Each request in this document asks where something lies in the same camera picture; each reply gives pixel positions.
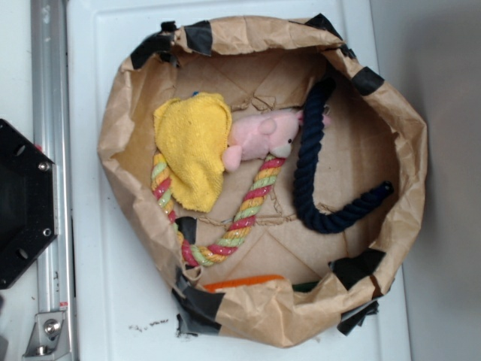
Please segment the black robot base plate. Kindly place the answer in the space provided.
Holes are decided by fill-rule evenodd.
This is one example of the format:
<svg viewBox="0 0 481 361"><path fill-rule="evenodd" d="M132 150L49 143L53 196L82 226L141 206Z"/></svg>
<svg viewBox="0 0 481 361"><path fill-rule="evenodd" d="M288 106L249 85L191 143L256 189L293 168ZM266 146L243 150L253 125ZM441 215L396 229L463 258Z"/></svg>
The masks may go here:
<svg viewBox="0 0 481 361"><path fill-rule="evenodd" d="M10 288L56 237L54 163L1 120L1 288Z"/></svg>

